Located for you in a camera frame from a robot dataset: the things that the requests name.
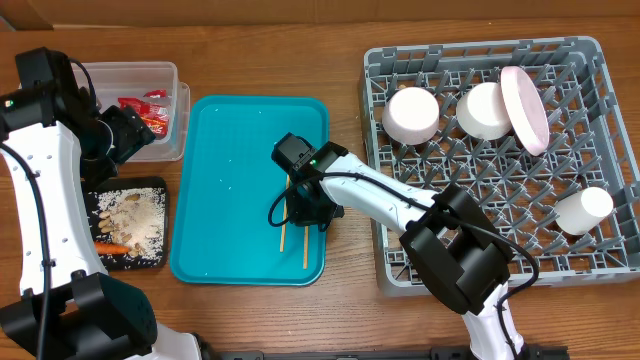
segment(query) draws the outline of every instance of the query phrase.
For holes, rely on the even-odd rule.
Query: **teal tray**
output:
[[[198,284],[303,286],[325,263],[326,233],[269,226],[267,213],[287,175],[272,160],[288,132],[319,148],[329,140],[329,112],[311,98],[208,96],[193,107],[169,263],[180,280]],[[281,203],[275,214],[282,214]]]

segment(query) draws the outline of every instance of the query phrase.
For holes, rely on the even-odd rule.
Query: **chopstick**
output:
[[[302,268],[307,269],[309,267],[309,227],[304,227],[304,261],[302,262]]]
[[[291,178],[287,175],[287,185],[286,189],[289,188],[291,184]],[[284,214],[282,215],[282,220],[287,218],[287,200],[284,200]],[[282,225],[282,234],[280,234],[280,252],[284,252],[284,239],[287,237],[287,224]]]

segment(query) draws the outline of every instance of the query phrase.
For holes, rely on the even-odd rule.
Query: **gray dish rack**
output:
[[[497,82],[504,66],[533,79],[547,110],[549,147],[531,156],[513,131],[493,141],[459,128],[455,107],[482,82]],[[369,165],[413,186],[464,187],[502,235],[527,249],[540,265],[538,285],[625,282],[640,277],[640,175],[598,42],[590,37],[491,41],[374,48],[364,56],[362,127]],[[419,86],[436,96],[436,136],[417,146],[399,144],[381,125],[398,87]],[[563,233],[553,205],[589,186],[606,189],[614,212],[582,237]],[[372,222],[378,286],[388,296],[428,294],[398,236]],[[447,232],[450,241],[455,232]],[[520,256],[511,285],[530,277]]]

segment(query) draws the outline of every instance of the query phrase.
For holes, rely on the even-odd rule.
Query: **carrot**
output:
[[[115,244],[105,244],[97,241],[93,242],[96,247],[98,255],[124,255],[131,251],[129,247]]]

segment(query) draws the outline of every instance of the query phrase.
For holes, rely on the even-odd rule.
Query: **wooden table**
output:
[[[312,96],[331,113],[331,139],[365,158],[357,82],[367,49],[463,41],[590,35],[604,49],[631,139],[640,141],[638,18],[432,21],[120,29],[0,34],[0,94],[15,89],[14,54],[39,46],[85,62],[174,62],[192,103],[208,94]],[[11,180],[0,170],[0,306],[18,300],[20,232]],[[125,165],[125,176],[158,175],[173,223],[182,162]],[[327,240],[322,277],[306,288],[196,286],[169,267],[113,273],[144,290],[159,321],[198,332],[219,350],[265,352],[426,349],[467,344],[460,317],[433,297],[378,291],[369,220],[347,210]],[[532,343],[568,345],[573,359],[638,359],[640,283],[536,288],[511,300]],[[29,358],[0,335],[0,358]]]

